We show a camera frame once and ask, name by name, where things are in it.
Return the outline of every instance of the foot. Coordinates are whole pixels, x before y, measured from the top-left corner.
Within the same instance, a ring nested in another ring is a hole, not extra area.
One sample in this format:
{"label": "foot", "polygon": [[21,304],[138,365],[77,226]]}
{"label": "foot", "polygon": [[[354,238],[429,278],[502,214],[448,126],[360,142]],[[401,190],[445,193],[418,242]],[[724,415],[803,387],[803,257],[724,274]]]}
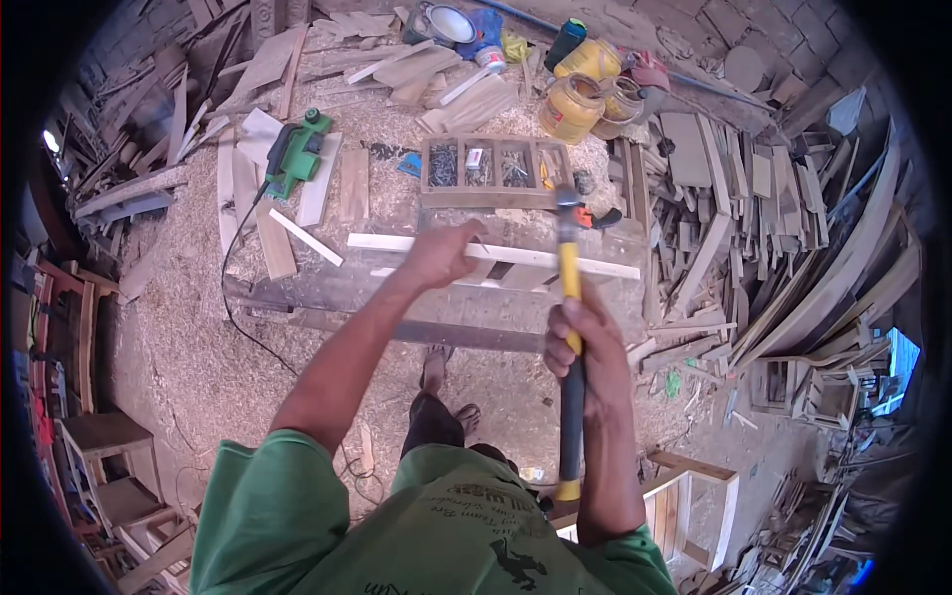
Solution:
{"label": "foot", "polygon": [[420,375],[420,389],[434,397],[440,392],[446,378],[446,362],[453,354],[453,348],[443,345],[431,345],[426,348],[423,361],[423,374]]}
{"label": "foot", "polygon": [[476,433],[476,430],[479,429],[479,420],[480,416],[479,406],[470,403],[469,405],[464,405],[462,409],[456,412],[454,416],[456,420],[463,425],[463,435],[469,437]]}

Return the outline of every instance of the hand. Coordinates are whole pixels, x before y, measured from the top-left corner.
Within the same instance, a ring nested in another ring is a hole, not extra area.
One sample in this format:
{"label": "hand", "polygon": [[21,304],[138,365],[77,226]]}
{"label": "hand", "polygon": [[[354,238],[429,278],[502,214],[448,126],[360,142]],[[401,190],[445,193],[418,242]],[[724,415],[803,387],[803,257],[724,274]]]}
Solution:
{"label": "hand", "polygon": [[622,332],[612,319],[595,287],[582,279],[582,301],[565,298],[548,313],[545,334],[545,364],[559,378],[568,374],[575,352],[565,338],[574,328],[585,342],[585,415],[602,410],[630,407],[631,375]]}
{"label": "hand", "polygon": [[486,226],[476,219],[461,226],[428,229],[417,236],[394,274],[421,290],[444,288],[476,268],[479,261],[465,254],[466,245],[478,233],[486,233]]}

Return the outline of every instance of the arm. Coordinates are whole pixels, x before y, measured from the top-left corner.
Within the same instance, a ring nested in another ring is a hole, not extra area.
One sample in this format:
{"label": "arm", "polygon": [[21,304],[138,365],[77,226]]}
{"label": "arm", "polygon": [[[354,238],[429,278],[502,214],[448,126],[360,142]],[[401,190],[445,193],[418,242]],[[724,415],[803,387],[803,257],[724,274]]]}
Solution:
{"label": "arm", "polygon": [[633,465],[635,441],[631,382],[622,333],[594,287],[583,281],[583,301],[571,298],[549,312],[545,363],[559,378],[575,354],[570,328],[585,341],[585,480],[579,503],[579,543],[595,546],[645,523],[645,500]]}
{"label": "arm", "polygon": [[430,229],[417,236],[404,263],[314,354],[278,407],[271,431],[296,429],[333,456],[407,309],[427,289],[443,288],[472,272],[476,262],[464,256],[466,244],[485,231],[482,223],[470,219],[455,228]]}

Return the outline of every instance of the green t-shirt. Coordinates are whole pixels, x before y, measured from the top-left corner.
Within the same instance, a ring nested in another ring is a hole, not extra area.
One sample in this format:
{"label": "green t-shirt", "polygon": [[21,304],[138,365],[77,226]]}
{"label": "green t-shirt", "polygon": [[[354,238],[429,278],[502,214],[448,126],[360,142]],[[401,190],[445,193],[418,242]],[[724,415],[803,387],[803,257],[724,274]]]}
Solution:
{"label": "green t-shirt", "polygon": [[524,483],[466,448],[418,446],[391,495],[347,530],[327,450],[293,430],[223,441],[191,559],[200,593],[676,594],[647,526],[595,548],[560,540]]}

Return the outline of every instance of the claw hammer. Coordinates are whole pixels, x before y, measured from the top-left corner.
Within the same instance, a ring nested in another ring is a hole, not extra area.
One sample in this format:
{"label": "claw hammer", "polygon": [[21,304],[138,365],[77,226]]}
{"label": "claw hammer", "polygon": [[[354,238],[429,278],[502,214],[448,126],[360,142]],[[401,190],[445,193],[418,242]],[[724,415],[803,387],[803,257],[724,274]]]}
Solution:
{"label": "claw hammer", "polygon": [[[575,224],[575,208],[581,196],[569,184],[555,188],[555,202],[559,213],[557,240],[559,243],[559,278],[565,297],[582,299],[579,278],[579,230]],[[579,467],[582,462],[582,408],[585,404],[585,346],[574,329],[568,332],[568,346],[575,352],[575,360],[562,379],[562,418],[559,436],[559,484],[555,499],[578,500],[581,495]]]}

